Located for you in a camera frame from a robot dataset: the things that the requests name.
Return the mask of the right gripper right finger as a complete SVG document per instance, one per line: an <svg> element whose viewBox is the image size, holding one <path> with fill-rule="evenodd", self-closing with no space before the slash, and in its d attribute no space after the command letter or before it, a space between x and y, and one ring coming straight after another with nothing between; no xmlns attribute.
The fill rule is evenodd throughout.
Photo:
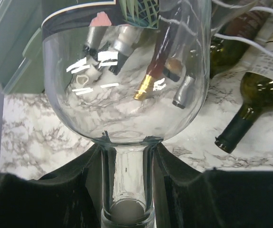
<svg viewBox="0 0 273 228"><path fill-rule="evenodd" d="M159 228L273 228L273 171L199 172L162 144L152 151Z"/></svg>

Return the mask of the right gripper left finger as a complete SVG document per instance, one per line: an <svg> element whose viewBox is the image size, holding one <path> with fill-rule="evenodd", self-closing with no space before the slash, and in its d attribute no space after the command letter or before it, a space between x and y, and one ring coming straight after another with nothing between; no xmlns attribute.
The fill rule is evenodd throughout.
<svg viewBox="0 0 273 228"><path fill-rule="evenodd" d="M98 228L101 158L96 144L38 180L0 173L0 228Z"/></svg>

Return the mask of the round clear bottle dark label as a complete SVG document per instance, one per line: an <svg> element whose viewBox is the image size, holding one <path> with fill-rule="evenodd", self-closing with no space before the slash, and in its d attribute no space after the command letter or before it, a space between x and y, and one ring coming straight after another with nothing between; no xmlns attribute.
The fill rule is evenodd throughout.
<svg viewBox="0 0 273 228"><path fill-rule="evenodd" d="M103 228L152 228L153 154L196 117L209 84L209 0L44 0L45 90L100 146Z"/></svg>

